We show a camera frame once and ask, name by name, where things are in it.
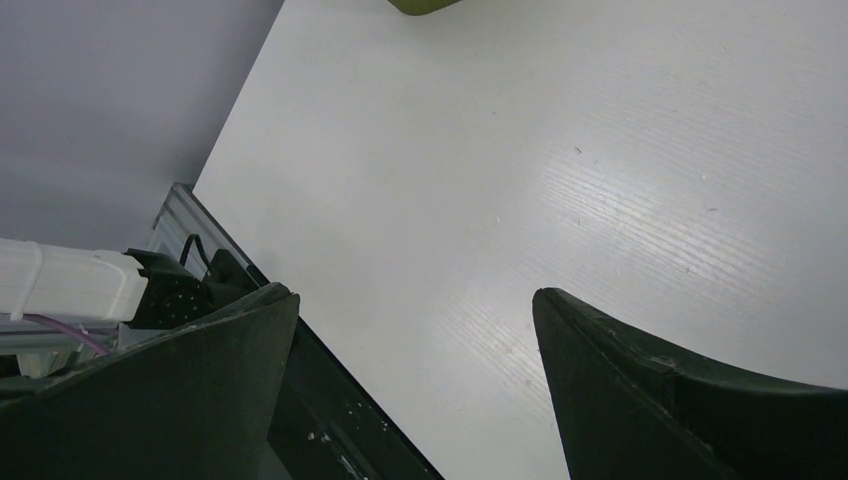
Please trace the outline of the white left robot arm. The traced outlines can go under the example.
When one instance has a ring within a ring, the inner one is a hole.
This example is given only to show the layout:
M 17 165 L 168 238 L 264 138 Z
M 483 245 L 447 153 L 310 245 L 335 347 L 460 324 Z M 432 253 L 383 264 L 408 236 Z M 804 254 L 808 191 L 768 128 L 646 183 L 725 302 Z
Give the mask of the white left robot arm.
M 93 331 L 117 324 L 168 330 L 234 302 L 262 281 L 254 266 L 226 249 L 207 256 L 195 236 L 179 258 L 4 239 L 1 332 L 36 332 L 37 315 Z

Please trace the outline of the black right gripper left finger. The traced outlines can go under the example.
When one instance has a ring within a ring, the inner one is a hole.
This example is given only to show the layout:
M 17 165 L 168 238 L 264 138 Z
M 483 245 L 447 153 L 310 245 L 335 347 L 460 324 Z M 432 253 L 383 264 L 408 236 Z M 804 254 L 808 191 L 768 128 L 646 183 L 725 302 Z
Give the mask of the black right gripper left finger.
M 5 479 L 255 479 L 298 320 L 278 283 L 50 376 L 1 383 Z

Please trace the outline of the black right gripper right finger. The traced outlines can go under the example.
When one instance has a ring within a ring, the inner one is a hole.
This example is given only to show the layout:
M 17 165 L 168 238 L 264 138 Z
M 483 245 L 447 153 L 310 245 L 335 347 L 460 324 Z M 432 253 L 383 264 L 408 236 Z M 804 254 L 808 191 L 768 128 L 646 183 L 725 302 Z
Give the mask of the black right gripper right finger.
M 558 288 L 532 314 L 574 479 L 843 479 L 847 394 L 731 366 Z

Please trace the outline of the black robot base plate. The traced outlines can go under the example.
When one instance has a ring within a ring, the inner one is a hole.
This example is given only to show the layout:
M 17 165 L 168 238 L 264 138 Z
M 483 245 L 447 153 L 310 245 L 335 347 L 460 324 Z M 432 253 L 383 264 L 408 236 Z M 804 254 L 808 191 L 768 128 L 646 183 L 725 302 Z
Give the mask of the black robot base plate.
M 302 319 L 267 440 L 290 479 L 443 477 Z

